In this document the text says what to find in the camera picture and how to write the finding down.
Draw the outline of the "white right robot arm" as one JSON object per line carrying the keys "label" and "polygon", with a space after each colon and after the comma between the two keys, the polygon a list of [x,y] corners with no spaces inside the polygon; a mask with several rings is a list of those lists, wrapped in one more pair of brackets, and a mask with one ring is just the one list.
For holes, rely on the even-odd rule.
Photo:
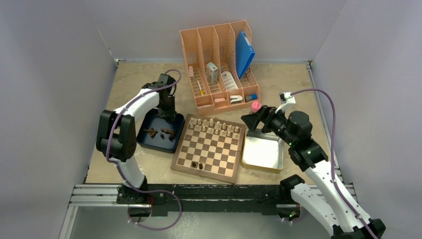
{"label": "white right robot arm", "polygon": [[386,230],[381,219],[373,219],[354,200],[335,173],[327,154],[312,139],[313,125],[305,112],[285,116],[274,107],[262,106],[241,116],[252,131],[263,123],[262,133],[272,132],[288,146],[291,160],[312,179],[322,196],[315,196],[304,180],[293,175],[280,182],[280,198],[304,207],[326,229],[332,239],[380,239]]}

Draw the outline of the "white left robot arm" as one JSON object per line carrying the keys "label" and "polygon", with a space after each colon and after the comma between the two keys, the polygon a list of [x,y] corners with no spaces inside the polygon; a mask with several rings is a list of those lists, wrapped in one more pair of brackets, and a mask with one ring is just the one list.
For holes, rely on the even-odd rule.
{"label": "white left robot arm", "polygon": [[134,156],[136,124],[151,109],[157,109],[158,117],[172,122],[176,117],[174,94],[178,82],[168,72],[162,73],[156,82],[144,85],[123,106],[100,114],[96,149],[103,153],[107,162],[114,164],[123,185],[130,189],[130,199],[137,204],[144,203],[153,191],[148,189],[146,176],[140,171]]}

